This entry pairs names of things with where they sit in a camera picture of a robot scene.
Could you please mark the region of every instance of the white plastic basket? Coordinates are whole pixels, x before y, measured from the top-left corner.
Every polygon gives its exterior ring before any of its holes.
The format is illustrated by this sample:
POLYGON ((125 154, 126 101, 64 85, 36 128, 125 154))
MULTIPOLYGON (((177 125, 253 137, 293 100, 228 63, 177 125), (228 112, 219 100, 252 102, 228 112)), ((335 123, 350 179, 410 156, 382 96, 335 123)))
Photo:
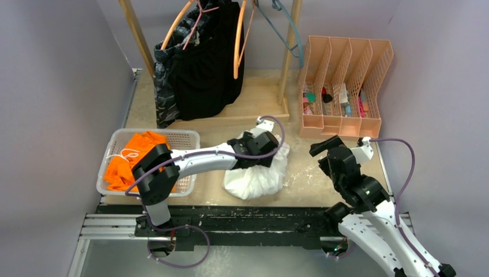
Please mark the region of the white plastic basket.
MULTIPOLYGON (((119 129, 114 132, 100 165, 99 176, 97 179, 97 190, 101 194, 124 195, 124 192, 116 192, 108 190, 108 183, 104 180, 104 175, 110 159, 109 155, 119 154, 124 146, 132 139, 135 133, 144 133, 146 131, 162 134, 167 137, 167 142, 171 149, 190 150, 200 148, 200 136, 196 131, 192 130, 171 130, 171 129, 119 129)), ((178 180, 175 184, 175 192, 170 193, 170 197, 182 197, 189 195, 194 189, 196 175, 187 176, 178 180)))

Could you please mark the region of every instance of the wooden clothes rack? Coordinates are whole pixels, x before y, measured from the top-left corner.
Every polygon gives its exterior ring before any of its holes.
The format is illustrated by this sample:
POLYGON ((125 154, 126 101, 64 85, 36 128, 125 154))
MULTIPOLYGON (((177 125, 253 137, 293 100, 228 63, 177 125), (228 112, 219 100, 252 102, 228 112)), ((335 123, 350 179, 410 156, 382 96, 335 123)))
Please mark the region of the wooden clothes rack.
MULTIPOLYGON (((119 0, 119 4, 126 16, 127 23, 133 33, 148 72, 151 77, 154 78, 153 65, 155 62, 142 33, 131 0, 119 0)), ((294 0, 291 17, 296 26, 299 22, 301 8, 302 0, 294 0)), ((295 43, 294 30, 290 25, 287 33, 287 43, 288 45, 293 45, 295 43)), ((287 98, 285 97, 285 86, 287 85, 287 76, 291 58, 291 52, 285 47, 280 78, 245 77, 241 95, 235 103, 226 106, 226 108, 215 117, 188 121, 189 127, 192 126, 191 122, 195 121, 199 121, 199 124, 209 126, 214 126, 215 124, 224 126, 235 125, 238 123, 250 124, 260 115, 274 115, 281 120, 287 121, 289 119, 289 111, 287 98)))

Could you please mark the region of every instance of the white cloth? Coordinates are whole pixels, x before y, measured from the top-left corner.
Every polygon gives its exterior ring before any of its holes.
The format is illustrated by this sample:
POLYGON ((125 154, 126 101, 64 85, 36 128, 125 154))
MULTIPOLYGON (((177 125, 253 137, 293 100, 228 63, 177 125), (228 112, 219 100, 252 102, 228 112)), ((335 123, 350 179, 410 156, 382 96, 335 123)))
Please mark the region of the white cloth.
POLYGON ((227 170, 224 174, 224 189, 244 200, 277 193, 283 187, 289 151, 290 146, 284 142, 273 157, 270 167, 253 166, 247 169, 227 170))

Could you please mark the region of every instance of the orange garment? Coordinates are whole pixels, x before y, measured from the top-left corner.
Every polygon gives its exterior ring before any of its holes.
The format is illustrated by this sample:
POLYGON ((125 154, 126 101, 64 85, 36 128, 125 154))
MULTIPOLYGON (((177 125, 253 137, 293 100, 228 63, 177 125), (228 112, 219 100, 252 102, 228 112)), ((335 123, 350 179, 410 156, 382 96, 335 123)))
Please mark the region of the orange garment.
MULTIPOLYGON (((107 189, 116 190, 118 192, 125 192, 130 185, 134 183, 134 177, 131 169, 157 144, 167 144, 166 136, 157 134, 155 132, 144 132, 143 134, 134 134, 133 138, 126 144, 124 148, 138 150, 140 152, 134 152, 131 150, 125 150, 122 152, 122 156, 125 156, 127 160, 122 159, 119 156, 112 158, 107 166, 104 180, 109 183, 107 189), (138 153, 137 157, 132 158, 127 155, 130 153, 138 153)), ((137 186, 135 186, 132 192, 137 192, 137 186)))

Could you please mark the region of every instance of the wooden base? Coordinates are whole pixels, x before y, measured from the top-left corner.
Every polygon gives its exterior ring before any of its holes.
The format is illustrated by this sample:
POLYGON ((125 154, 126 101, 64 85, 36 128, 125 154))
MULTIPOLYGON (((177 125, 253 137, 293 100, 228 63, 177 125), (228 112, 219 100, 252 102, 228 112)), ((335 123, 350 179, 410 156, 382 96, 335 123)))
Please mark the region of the wooden base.
POLYGON ((196 124, 202 126, 253 126, 261 115, 273 115, 282 122, 289 120, 287 98, 284 96, 282 105, 277 104, 279 78, 245 77, 243 88, 237 100, 227 105, 215 117, 195 119, 192 121, 177 121, 180 128, 188 128, 196 124))

